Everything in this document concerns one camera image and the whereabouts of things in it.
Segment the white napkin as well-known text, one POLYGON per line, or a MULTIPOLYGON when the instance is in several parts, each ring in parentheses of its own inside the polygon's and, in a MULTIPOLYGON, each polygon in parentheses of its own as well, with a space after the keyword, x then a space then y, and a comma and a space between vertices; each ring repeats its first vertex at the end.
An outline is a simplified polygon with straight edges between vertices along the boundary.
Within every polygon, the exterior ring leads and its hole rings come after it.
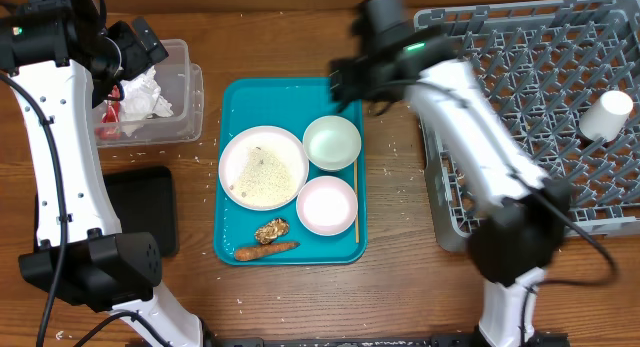
POLYGON ((172 104, 161 95, 162 89, 155 75, 156 70, 151 67, 133 80, 121 82, 124 99, 120 102, 119 119, 121 130, 128 137, 142 127, 141 124, 132 124, 132 121, 174 115, 172 104))

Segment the red snack wrapper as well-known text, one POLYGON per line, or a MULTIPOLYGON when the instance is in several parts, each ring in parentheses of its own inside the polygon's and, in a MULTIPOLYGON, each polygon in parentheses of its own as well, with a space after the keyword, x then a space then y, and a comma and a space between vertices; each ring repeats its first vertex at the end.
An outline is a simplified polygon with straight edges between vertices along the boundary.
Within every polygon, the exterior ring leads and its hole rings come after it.
POLYGON ((122 97, 122 93, 117 86, 114 86, 108 97, 109 99, 105 101, 106 111, 101 118, 101 123, 107 124, 107 127, 99 127, 95 133, 101 140, 117 140, 121 137, 118 123, 120 122, 121 106, 119 99, 122 97))

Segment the pale green bowl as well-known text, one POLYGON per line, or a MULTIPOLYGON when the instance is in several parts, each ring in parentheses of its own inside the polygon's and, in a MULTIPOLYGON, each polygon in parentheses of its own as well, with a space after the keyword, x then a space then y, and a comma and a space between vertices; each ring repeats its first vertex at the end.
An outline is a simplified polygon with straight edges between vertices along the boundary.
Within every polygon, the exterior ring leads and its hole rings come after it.
POLYGON ((306 128, 302 143, 309 161, 329 172, 351 165, 362 149, 357 127, 346 118, 335 115, 314 120, 306 128))

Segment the wooden chopstick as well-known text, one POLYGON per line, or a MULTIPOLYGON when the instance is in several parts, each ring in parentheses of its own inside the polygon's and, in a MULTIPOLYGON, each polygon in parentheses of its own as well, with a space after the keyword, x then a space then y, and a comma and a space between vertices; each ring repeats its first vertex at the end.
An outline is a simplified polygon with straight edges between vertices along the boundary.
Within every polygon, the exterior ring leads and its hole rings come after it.
POLYGON ((353 190, 355 195, 355 218, 354 218, 354 233, 355 233, 355 243, 360 243, 360 232, 359 232, 359 200, 358 200, 358 160, 357 158, 353 162, 353 190))

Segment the small white bowl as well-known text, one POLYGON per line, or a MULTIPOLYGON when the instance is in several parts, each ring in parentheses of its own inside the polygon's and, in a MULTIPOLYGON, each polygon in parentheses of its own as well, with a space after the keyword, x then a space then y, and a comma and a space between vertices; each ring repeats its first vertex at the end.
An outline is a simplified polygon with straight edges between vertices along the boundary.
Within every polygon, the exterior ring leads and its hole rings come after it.
POLYGON ((307 182, 296 199, 296 212, 302 225, 319 236, 345 232, 355 218, 353 188, 334 176, 320 176, 307 182))

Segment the white cup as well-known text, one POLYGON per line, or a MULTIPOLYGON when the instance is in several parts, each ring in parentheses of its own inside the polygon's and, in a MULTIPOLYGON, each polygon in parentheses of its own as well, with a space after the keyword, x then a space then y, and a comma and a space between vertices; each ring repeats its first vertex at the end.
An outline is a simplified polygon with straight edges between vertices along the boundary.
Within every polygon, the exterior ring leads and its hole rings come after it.
POLYGON ((606 91, 581 115, 580 133, 591 141, 603 138, 605 142, 611 142, 624 127, 632 108, 632 98, 625 92, 606 91))

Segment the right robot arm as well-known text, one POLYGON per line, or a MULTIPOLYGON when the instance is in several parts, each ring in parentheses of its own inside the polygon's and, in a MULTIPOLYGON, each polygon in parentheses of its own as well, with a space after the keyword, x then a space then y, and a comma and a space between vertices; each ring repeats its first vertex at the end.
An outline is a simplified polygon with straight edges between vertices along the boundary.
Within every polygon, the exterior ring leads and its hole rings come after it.
POLYGON ((439 28, 414 29, 403 0, 364 0, 356 10, 359 52, 330 62, 332 100, 340 110, 405 101, 439 135, 482 214, 466 247, 485 280, 472 343, 534 345, 534 295, 564 242, 569 184, 551 180, 516 143, 439 28))

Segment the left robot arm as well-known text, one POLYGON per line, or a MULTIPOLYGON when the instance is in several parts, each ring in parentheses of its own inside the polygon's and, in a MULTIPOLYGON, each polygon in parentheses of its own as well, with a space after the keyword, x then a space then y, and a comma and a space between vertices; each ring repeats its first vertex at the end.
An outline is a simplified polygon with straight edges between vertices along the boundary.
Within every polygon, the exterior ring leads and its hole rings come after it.
POLYGON ((104 184, 92 111, 168 53, 148 23, 106 21, 104 0, 26 0, 1 21, 1 79, 27 130, 36 247, 19 259, 50 300, 123 320, 151 346, 211 346, 204 321, 162 280, 147 231, 124 232, 104 184))

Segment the grey dishwasher rack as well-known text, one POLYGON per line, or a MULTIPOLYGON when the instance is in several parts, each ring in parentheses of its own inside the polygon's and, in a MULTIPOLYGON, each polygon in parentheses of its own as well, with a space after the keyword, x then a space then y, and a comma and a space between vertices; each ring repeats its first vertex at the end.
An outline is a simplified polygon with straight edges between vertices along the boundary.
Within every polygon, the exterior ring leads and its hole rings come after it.
POLYGON ((639 115, 616 139, 580 139, 582 113, 606 91, 639 95, 639 0, 545 0, 425 9, 521 148, 574 187, 571 218, 593 235, 639 231, 639 115))

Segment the clear plastic bin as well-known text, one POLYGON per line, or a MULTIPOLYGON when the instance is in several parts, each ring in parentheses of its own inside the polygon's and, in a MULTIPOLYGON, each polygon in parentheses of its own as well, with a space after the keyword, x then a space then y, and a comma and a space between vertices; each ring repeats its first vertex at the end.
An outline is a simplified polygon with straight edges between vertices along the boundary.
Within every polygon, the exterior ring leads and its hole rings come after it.
POLYGON ((194 141, 202 131, 204 89, 201 68, 189 58, 187 44, 180 39, 168 39, 162 42, 169 56, 161 63, 153 66, 156 70, 155 80, 161 86, 161 95, 172 104, 172 117, 152 117, 132 124, 141 124, 131 137, 122 130, 117 140, 101 140, 95 133, 99 127, 107 127, 101 123, 106 111, 106 103, 102 103, 92 112, 94 133, 100 147, 122 147, 130 145, 152 145, 194 141))

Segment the teal serving tray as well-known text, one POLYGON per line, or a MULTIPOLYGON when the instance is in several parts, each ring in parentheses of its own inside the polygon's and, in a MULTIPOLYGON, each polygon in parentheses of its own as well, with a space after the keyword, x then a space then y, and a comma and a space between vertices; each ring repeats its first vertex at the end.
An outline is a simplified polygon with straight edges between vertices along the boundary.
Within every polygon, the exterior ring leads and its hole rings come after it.
MULTIPOLYGON (((314 120, 336 113, 326 78, 240 79, 224 93, 220 119, 220 147, 240 133, 257 126, 276 126, 301 139, 314 120)), ((248 261, 248 266, 349 264, 367 247, 366 161, 360 152, 357 162, 335 172, 335 177, 357 188, 358 221, 335 236, 320 236, 300 222, 294 201, 270 211, 253 211, 240 206, 217 183, 213 248, 223 262, 240 266, 235 251, 257 243, 256 230, 275 218, 290 225, 282 241, 298 242, 296 249, 248 261)))

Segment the black tray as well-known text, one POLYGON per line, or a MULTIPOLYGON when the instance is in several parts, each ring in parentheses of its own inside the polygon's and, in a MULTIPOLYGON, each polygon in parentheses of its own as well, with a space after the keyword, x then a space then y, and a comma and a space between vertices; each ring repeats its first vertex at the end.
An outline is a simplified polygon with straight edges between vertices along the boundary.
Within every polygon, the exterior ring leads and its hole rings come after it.
POLYGON ((167 167, 103 176, 96 157, 62 152, 56 162, 40 157, 33 162, 35 252, 83 241, 91 229, 103 235, 148 232, 161 256, 178 252, 174 184, 167 167))

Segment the large white plate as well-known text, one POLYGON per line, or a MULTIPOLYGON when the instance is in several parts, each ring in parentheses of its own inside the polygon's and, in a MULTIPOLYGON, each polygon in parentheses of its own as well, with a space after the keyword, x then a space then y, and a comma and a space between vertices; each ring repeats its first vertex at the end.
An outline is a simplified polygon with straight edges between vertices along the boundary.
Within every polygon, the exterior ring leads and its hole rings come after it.
POLYGON ((233 137, 219 160, 218 179, 236 204, 269 211, 293 201, 309 175, 301 141, 275 126, 249 128, 233 137))

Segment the brown food scrap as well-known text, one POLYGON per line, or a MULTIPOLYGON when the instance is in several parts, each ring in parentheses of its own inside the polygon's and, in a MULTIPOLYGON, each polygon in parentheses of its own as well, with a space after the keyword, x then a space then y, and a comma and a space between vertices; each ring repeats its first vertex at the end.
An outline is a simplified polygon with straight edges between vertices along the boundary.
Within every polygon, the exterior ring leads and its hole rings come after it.
POLYGON ((255 239, 262 245, 271 244, 280 236, 289 232, 289 223, 282 218, 275 218, 260 227, 254 234, 255 239))

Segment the carrot piece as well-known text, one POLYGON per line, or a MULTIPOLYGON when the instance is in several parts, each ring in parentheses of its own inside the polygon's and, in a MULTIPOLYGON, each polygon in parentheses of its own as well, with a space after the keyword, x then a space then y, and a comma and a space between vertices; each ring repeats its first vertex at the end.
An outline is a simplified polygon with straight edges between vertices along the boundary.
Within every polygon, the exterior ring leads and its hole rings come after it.
POLYGON ((279 242, 243 247, 235 251, 234 258, 240 262, 247 262, 293 250, 299 246, 299 242, 279 242))

